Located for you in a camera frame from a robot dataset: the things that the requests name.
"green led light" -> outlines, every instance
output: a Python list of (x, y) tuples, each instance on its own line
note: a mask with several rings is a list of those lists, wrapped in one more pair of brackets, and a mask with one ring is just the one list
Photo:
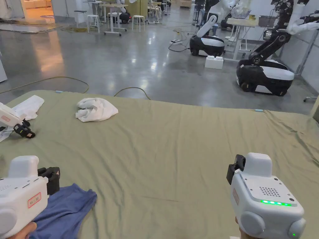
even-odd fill
[(291, 206), (291, 204), (283, 203), (283, 202), (274, 202), (274, 201), (267, 201), (267, 200), (261, 200), (260, 202), (265, 204), (273, 204), (273, 205), (280, 205), (280, 206)]

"doorway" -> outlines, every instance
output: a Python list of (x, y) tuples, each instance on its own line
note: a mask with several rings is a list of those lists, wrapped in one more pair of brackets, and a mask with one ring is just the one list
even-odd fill
[(26, 21), (55, 23), (51, 0), (21, 0)]

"hand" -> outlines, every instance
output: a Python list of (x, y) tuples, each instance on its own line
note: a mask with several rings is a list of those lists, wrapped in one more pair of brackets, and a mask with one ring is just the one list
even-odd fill
[(34, 232), (36, 229), (37, 224), (35, 222), (30, 222), (20, 232), (8, 239), (29, 239), (29, 233)]
[(252, 237), (252, 236), (249, 236), (248, 234), (244, 233), (241, 228), (239, 228), (239, 231), (240, 231), (240, 234), (241, 234), (240, 235), (241, 239), (258, 239), (256, 237)]

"power strip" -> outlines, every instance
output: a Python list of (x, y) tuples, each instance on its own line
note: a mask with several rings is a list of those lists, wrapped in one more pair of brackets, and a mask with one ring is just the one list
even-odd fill
[(172, 45), (180, 45), (182, 44), (183, 42), (181, 40), (171, 40), (169, 42), (169, 44), (172, 46)]

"white towel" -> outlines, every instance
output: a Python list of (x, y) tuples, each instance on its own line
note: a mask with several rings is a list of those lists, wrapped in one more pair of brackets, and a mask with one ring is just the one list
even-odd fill
[(114, 105), (101, 98), (85, 98), (77, 106), (82, 110), (75, 114), (75, 118), (82, 122), (107, 120), (119, 112)]
[[(43, 105), (44, 99), (39, 96), (31, 96), (29, 99), (26, 99), (22, 103), (16, 105), (12, 109), (17, 113), (16, 115), (19, 117), (22, 114), (26, 114), (26, 120), (35, 119), (38, 115), (36, 114), (39, 108)], [(3, 131), (0, 132), (0, 142), (9, 137), (12, 133), (13, 128), (7, 127)]]

